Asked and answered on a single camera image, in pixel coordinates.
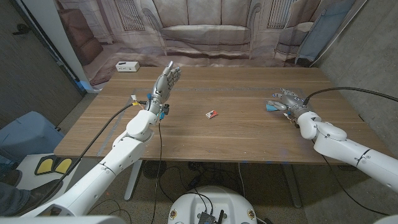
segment robotic arm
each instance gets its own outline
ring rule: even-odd
[[[373,179],[398,192],[397,159],[347,139],[345,131],[331,123],[322,122],[321,117],[310,111],[303,104],[303,99],[295,93],[283,88],[280,90],[282,94],[273,94],[274,97],[280,99],[280,102],[268,101],[267,104],[281,111],[289,111],[293,117],[292,120],[300,126],[302,137],[315,141],[314,149],[317,152],[355,166]]]
[[[170,62],[157,79],[146,109],[138,112],[127,124],[125,132],[113,142],[108,155],[65,194],[26,213],[23,217],[86,215],[116,176],[144,154],[145,145],[154,135],[149,126],[155,126],[159,115],[167,113],[165,110],[168,109],[168,105],[165,106],[164,103],[180,74],[181,70],[178,67],[173,68],[173,62]]]

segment white device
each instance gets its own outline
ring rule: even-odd
[[[118,72],[136,72],[138,71],[138,68],[138,62],[118,62],[116,64]]]
[[[113,142],[111,152],[98,165],[59,198],[41,205],[21,218],[0,218],[0,221],[7,224],[22,222],[30,224],[117,223],[120,221],[113,220],[112,222],[107,217],[90,220],[86,217],[77,218],[77,216],[86,215],[114,178],[143,155],[145,145],[154,135],[149,126],[156,125],[158,116],[163,113],[164,108],[168,109],[168,106],[163,104],[169,98],[172,87],[180,77],[180,69],[172,68],[172,65],[171,62],[157,79],[152,89],[152,98],[147,102],[146,108],[138,112],[137,116],[128,123],[125,132]],[[317,152],[351,164],[398,192],[398,160],[347,139],[347,134],[342,129],[322,122],[321,117],[310,111],[295,93],[281,90],[283,95],[275,94],[274,96],[280,98],[282,102],[269,101],[268,104],[279,110],[289,110],[294,117],[291,120],[300,126],[302,137],[315,140],[314,149]],[[200,188],[200,193],[214,202],[213,212],[219,212],[222,209],[230,217],[222,223],[237,223],[236,221],[255,223],[256,216],[251,204],[236,192],[211,186]],[[204,209],[200,203],[201,199],[196,194],[181,196],[170,209],[169,223],[197,223],[199,219],[197,214]],[[57,218],[35,218],[44,215],[56,215]],[[398,216],[387,217],[377,223],[398,223]]]

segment black cable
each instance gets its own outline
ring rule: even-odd
[[[377,213],[377,214],[380,214],[380,215],[389,216],[389,214],[386,214],[386,213],[384,213],[384,212],[379,212],[379,211],[373,210],[373,209],[371,209],[371,208],[367,208],[367,207],[365,207],[364,205],[361,205],[359,202],[357,202],[357,201],[346,191],[346,189],[344,189],[344,187],[342,186],[342,184],[341,184],[340,181],[338,180],[337,175],[335,174],[335,171],[331,168],[331,165],[330,165],[329,162],[326,160],[325,156],[322,155],[322,154],[321,154],[321,156],[322,156],[323,159],[326,161],[326,163],[329,165],[329,168],[330,168],[330,170],[331,170],[331,173],[335,176],[335,179],[336,179],[338,185],[341,187],[341,189],[343,189],[343,191],[346,193],[346,195],[347,195],[349,198],[351,198],[355,203],[357,203],[359,206],[365,208],[366,210],[369,210],[369,211],[371,211],[371,212],[374,212],[374,213]]]
[[[326,92],[326,91],[332,91],[332,90],[354,90],[354,91],[361,91],[361,92],[364,92],[364,93],[370,93],[370,94],[373,94],[373,95],[381,96],[381,97],[387,98],[387,99],[389,99],[389,100],[394,100],[394,101],[398,102],[398,98],[395,98],[395,97],[393,97],[393,96],[389,96],[389,95],[386,95],[386,94],[383,94],[383,93],[378,93],[378,92],[375,92],[375,91],[371,91],[371,90],[364,90],[364,89],[361,89],[361,88],[354,88],[354,87],[334,87],[334,88],[327,88],[327,89],[324,89],[324,90],[319,90],[319,91],[316,91],[316,92],[314,92],[314,93],[311,93],[311,94],[304,100],[304,105],[307,105],[307,104],[308,104],[308,102],[310,101],[310,98],[311,98],[313,95],[316,95],[316,94],[318,94],[318,93],[323,93],[323,92]]]
[[[153,224],[155,220],[155,212],[156,212],[156,198],[157,198],[157,183],[159,181],[159,172],[160,172],[160,165],[162,163],[162,133],[160,132],[160,120],[159,120],[159,136],[160,136],[160,158],[159,158],[159,166],[157,168],[156,174],[156,184],[155,184],[155,205],[154,205],[154,215],[152,216],[151,224]]]
[[[180,174],[180,181],[181,181],[181,184],[182,184],[182,186],[184,187],[185,190],[188,190],[188,189],[186,188],[185,184],[182,182],[181,169],[180,169],[179,167],[177,167],[177,166],[168,167],[168,168],[165,170],[165,172],[163,173],[163,175],[166,173],[167,170],[169,170],[169,169],[171,169],[171,168],[177,168],[177,169],[178,169],[178,173]],[[163,175],[161,175],[161,176],[159,177],[159,187],[160,187],[160,190],[163,192],[163,194],[164,194],[172,203],[174,203],[174,200],[173,200],[171,197],[169,197],[169,196],[166,194],[166,192],[163,190],[163,187],[162,187],[162,177],[163,177]]]
[[[89,145],[86,147],[86,149],[80,154],[78,159],[68,168],[66,173],[64,173],[61,178],[58,179],[58,181],[55,183],[55,185],[34,205],[34,208],[37,208],[45,199],[47,199],[51,194],[53,194],[53,191],[62,183],[62,180],[69,175],[72,170],[79,164],[81,161],[81,158],[86,154],[86,152],[89,150],[89,148],[93,145],[93,143],[98,139],[98,137],[102,134],[102,132],[105,130],[105,128],[108,126],[108,124],[119,114],[122,113],[125,109],[129,108],[132,106],[132,104],[128,104],[127,106],[121,108],[117,113],[115,113],[109,120],[106,122],[106,124],[101,128],[101,130],[98,132],[98,134],[91,140]]]
[[[205,204],[205,213],[207,213],[207,206],[206,206],[206,202],[204,201],[204,199],[201,197],[201,195],[199,194],[198,190],[196,187],[194,187],[195,191],[197,192],[197,194],[199,195],[201,201]]]
[[[105,201],[102,201],[102,202],[100,202],[99,204],[95,205],[95,206],[87,213],[87,215],[90,214],[96,207],[100,206],[102,203],[107,202],[107,201],[110,201],[110,200],[111,200],[111,201],[114,201],[114,202],[116,203],[116,205],[118,205],[118,208],[119,208],[119,210],[120,210],[120,205],[119,205],[119,203],[118,203],[116,200],[113,200],[113,199],[106,199]]]
[[[205,167],[204,164],[202,164],[202,168],[203,168],[204,172],[218,172],[218,171],[224,172],[231,180],[235,181],[235,184],[236,184],[236,186],[237,186],[236,188],[237,188],[238,192],[239,192],[241,195],[243,195],[243,191],[242,191],[242,188],[241,188],[241,182],[238,181],[239,176],[237,175],[237,173],[234,173],[234,172],[229,171],[229,170],[219,169],[219,168],[215,168],[215,169],[212,168],[212,167],[207,168],[207,167]],[[234,179],[233,177],[230,176],[230,174],[235,175],[238,179]]]
[[[196,195],[204,196],[205,198],[207,198],[207,200],[209,200],[210,205],[211,205],[211,212],[210,212],[210,215],[213,214],[213,203],[211,202],[211,200],[210,200],[206,195],[199,194],[199,193],[195,193],[195,192],[187,192],[187,193],[185,193],[185,194],[183,194],[183,195],[186,195],[186,194],[196,194]]]
[[[168,167],[168,168],[165,170],[165,172],[163,173],[163,175],[166,173],[167,170],[172,169],[172,168],[178,169],[178,173],[180,174],[180,182],[181,182],[181,184],[182,184],[182,187],[184,187],[185,190],[189,190],[189,189],[185,186],[185,184],[183,183],[183,181],[182,181],[181,168],[179,168],[178,166],[171,166],[171,167]]]
[[[127,215],[129,216],[130,224],[132,224],[130,213],[128,211],[126,211],[125,209],[117,209],[117,210],[109,213],[108,215],[111,215],[112,213],[115,213],[115,212],[118,212],[118,211],[125,211],[127,213]]]

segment blue object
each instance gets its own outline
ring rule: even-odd
[[[53,153],[64,136],[45,117],[31,111],[0,129],[0,155],[22,162],[26,155]]]
[[[267,111],[277,111],[278,109],[275,106],[267,105]]]

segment gray wall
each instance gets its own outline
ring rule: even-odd
[[[398,1],[368,0],[331,49],[315,64],[335,86],[353,86],[398,98]],[[341,90],[398,156],[398,103]]]

